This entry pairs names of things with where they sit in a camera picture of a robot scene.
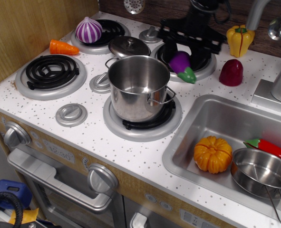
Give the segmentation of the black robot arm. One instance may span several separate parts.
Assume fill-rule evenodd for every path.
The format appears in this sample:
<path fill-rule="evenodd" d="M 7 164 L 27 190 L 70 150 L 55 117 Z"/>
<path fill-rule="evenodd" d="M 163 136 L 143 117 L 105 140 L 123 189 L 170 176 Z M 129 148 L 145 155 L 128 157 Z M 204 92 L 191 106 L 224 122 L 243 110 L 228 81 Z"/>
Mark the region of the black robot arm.
<path fill-rule="evenodd" d="M 199 70 L 211 59 L 212 54 L 221 51 L 226 36 L 208 26 L 211 17 L 216 17 L 219 4 L 227 7 L 228 17 L 217 20 L 218 24 L 226 23 L 231 16 L 231 6 L 227 0 L 192 0 L 187 15 L 182 19 L 163 19 L 158 37 L 164 42 L 157 58 L 169 65 L 178 51 L 177 44 L 189 47 L 189 60 L 192 70 Z"/>

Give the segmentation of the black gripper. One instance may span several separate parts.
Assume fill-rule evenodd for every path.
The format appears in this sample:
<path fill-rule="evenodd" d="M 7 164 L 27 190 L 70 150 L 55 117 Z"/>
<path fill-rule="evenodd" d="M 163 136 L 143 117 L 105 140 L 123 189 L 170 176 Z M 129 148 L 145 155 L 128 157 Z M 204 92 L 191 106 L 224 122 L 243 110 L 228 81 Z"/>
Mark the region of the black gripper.
<path fill-rule="evenodd" d="M 226 36 L 208 25 L 192 21 L 187 25 L 187 19 L 163 19 L 158 32 L 163 40 L 163 58 L 169 63 L 177 52 L 177 43 L 190 47 L 190 63 L 193 71 L 201 69 L 211 58 L 211 53 L 218 54 Z"/>

